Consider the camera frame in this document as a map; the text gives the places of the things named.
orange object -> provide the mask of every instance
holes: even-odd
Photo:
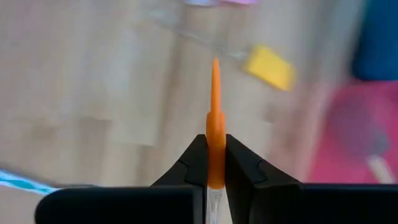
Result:
[[[211,109],[206,117],[206,138],[209,154],[208,186],[223,189],[225,185],[225,115],[221,111],[221,78],[218,58],[213,61]]]

